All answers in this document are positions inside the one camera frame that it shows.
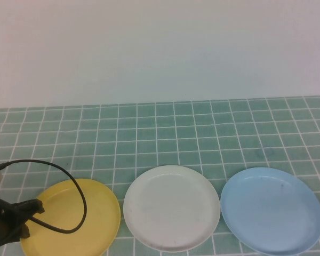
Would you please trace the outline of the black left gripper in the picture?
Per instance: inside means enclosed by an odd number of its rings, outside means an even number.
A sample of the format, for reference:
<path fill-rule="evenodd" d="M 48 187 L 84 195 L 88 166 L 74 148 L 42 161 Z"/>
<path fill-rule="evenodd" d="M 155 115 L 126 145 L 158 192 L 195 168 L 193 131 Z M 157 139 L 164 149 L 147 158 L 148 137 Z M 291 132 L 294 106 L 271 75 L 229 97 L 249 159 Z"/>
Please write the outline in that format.
<path fill-rule="evenodd" d="M 19 210 L 19 213 L 27 218 L 33 217 L 36 213 L 42 214 L 45 212 L 43 203 L 39 199 L 16 203 L 15 207 Z M 14 215 L 11 212 L 6 214 L 5 209 L 0 205 L 0 247 L 30 237 L 29 228 L 27 226 L 16 227 L 14 221 Z"/>

